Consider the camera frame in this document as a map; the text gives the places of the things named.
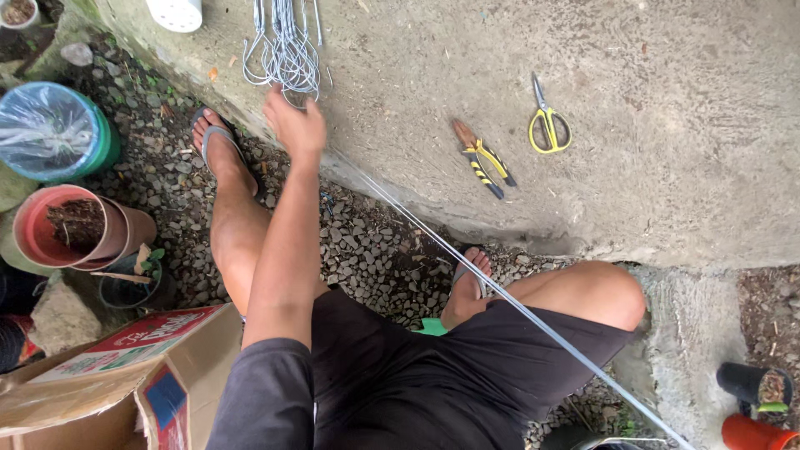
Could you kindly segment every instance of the concrete wall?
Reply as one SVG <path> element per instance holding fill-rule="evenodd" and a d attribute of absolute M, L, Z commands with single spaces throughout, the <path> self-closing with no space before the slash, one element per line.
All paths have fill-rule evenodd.
<path fill-rule="evenodd" d="M 145 0 L 96 3 L 123 46 L 269 138 L 265 88 L 242 78 L 250 1 L 205 0 L 193 34 L 160 28 Z M 660 266 L 800 261 L 794 0 L 319 5 L 330 146 L 456 235 Z M 527 141 L 532 70 L 572 125 L 562 153 Z M 505 201 L 459 154 L 453 117 L 506 160 L 519 187 Z M 366 191 L 341 163 L 324 164 Z"/>

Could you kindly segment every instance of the person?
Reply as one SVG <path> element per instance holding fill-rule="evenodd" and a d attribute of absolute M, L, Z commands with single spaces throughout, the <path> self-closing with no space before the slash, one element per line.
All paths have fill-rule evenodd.
<path fill-rule="evenodd" d="M 218 180 L 211 250 L 246 317 L 242 352 L 207 447 L 523 448 L 529 420 L 593 374 L 504 299 L 481 298 L 468 272 L 442 312 L 448 333 L 421 335 L 320 281 L 319 164 L 326 123 L 273 86 L 263 112 L 291 170 L 270 216 L 258 185 L 210 109 L 194 125 Z M 479 247 L 465 256 L 491 274 Z M 602 366 L 645 311 L 625 270 L 581 262 L 520 279 L 507 291 Z"/>

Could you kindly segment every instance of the foot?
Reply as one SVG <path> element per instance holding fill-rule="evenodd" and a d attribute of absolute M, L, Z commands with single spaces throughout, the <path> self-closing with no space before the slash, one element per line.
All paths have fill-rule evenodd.
<path fill-rule="evenodd" d="M 198 119 L 192 130 L 194 148 L 202 150 L 203 136 L 206 135 L 206 129 L 212 125 L 230 131 L 216 112 L 206 108 L 203 111 L 203 117 Z M 236 150 L 234 143 L 226 139 L 225 136 L 219 133 L 211 135 L 208 139 L 206 157 L 208 159 L 208 169 L 217 177 L 220 183 L 245 183 L 246 188 L 252 195 L 256 195 L 258 184 L 255 178 L 247 170 L 242 159 L 239 158 L 239 152 Z"/>
<path fill-rule="evenodd" d="M 484 275 L 492 275 L 489 256 L 481 249 L 472 247 L 464 253 L 464 257 L 478 267 Z M 458 263 L 456 271 L 463 265 L 463 263 Z M 442 311 L 442 326 L 448 331 L 452 330 L 457 325 L 466 322 L 473 315 L 485 311 L 486 302 L 488 301 L 489 299 L 481 298 L 481 287 L 478 284 L 478 278 L 474 273 L 468 271 L 453 286 L 450 299 L 447 300 L 447 305 Z"/>

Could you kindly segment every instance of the hand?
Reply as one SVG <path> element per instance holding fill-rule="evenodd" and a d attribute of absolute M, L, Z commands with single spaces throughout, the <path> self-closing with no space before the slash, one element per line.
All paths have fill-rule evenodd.
<path fill-rule="evenodd" d="M 311 163 L 319 166 L 325 147 L 327 129 L 325 118 L 312 98 L 306 99 L 306 112 L 291 106 L 281 94 L 282 86 L 275 83 L 266 93 L 262 112 L 266 124 L 286 147 L 292 163 Z"/>

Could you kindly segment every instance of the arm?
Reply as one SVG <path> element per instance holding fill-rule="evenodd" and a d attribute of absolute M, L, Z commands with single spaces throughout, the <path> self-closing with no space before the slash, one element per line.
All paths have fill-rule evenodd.
<path fill-rule="evenodd" d="M 325 119 L 317 104 L 294 109 L 275 85 L 263 107 L 267 124 L 289 154 L 292 168 L 256 264 L 242 349 L 261 340 L 289 338 L 311 348 L 311 311 L 319 280 L 319 162 Z"/>

